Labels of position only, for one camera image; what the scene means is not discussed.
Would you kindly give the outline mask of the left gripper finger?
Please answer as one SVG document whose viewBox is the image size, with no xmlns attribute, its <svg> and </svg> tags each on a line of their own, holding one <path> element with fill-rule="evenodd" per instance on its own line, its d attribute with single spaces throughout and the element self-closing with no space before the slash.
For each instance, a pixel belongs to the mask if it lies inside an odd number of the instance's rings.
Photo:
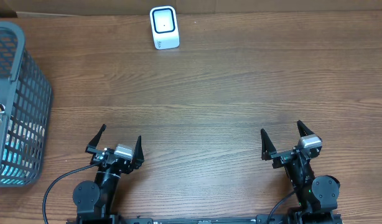
<svg viewBox="0 0 382 224">
<path fill-rule="evenodd" d="M 103 134 L 103 132 L 105 131 L 106 129 L 106 125 L 105 124 L 102 124 L 100 130 L 98 131 L 98 133 L 95 135 L 95 137 L 88 143 L 87 145 L 87 149 L 88 148 L 93 148 L 93 149 L 96 149 L 97 148 L 97 145 L 101 139 L 101 136 Z"/>
<path fill-rule="evenodd" d="M 140 168 L 144 162 L 144 153 L 142 151 L 141 141 L 142 137 L 138 136 L 132 160 L 132 165 L 134 168 Z"/>
</svg>

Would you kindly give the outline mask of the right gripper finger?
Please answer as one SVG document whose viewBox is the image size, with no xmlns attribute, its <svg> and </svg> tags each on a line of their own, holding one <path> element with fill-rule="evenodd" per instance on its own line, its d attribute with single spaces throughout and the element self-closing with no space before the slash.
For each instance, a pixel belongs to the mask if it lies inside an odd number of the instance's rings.
<svg viewBox="0 0 382 224">
<path fill-rule="evenodd" d="M 272 155 L 276 154 L 276 148 L 274 147 L 271 139 L 269 138 L 265 129 L 261 129 L 261 140 L 262 140 L 262 160 L 268 161 L 272 159 Z"/>
<path fill-rule="evenodd" d="M 298 128 L 300 137 L 305 137 L 305 136 L 314 134 L 314 132 L 311 131 L 301 120 L 297 121 L 297 128 Z"/>
</svg>

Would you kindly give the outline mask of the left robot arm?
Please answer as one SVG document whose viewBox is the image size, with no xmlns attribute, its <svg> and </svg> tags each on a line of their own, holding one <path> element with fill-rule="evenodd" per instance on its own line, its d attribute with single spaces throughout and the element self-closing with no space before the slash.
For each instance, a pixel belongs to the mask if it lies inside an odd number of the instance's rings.
<svg viewBox="0 0 382 224">
<path fill-rule="evenodd" d="M 121 144 L 114 149 L 97 149 L 105 129 L 106 125 L 102 125 L 85 149 L 92 155 L 90 165 L 98 170 L 93 181 L 80 182 L 73 191 L 73 202 L 77 206 L 76 224 L 124 223 L 121 215 L 112 212 L 118 183 L 122 174 L 130 174 L 144 162 L 140 136 L 134 149 Z"/>
</svg>

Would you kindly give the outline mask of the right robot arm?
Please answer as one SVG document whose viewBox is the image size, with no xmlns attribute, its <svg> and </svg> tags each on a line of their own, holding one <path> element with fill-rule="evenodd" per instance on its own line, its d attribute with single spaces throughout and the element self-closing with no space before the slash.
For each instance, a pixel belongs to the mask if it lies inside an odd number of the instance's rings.
<svg viewBox="0 0 382 224">
<path fill-rule="evenodd" d="M 340 215 L 334 214 L 340 193 L 340 182 L 331 175 L 316 177 L 310 160 L 319 156 L 322 138 L 311 131 L 301 120 L 297 122 L 300 134 L 296 146 L 288 151 L 277 152 L 265 129 L 261 130 L 262 153 L 264 161 L 272 161 L 272 167 L 283 167 L 292 184 L 292 192 L 281 199 L 267 215 L 257 215 L 257 223 L 315 224 L 342 223 Z M 287 213 L 275 215 L 275 211 L 287 199 L 295 195 L 299 206 Z"/>
</svg>

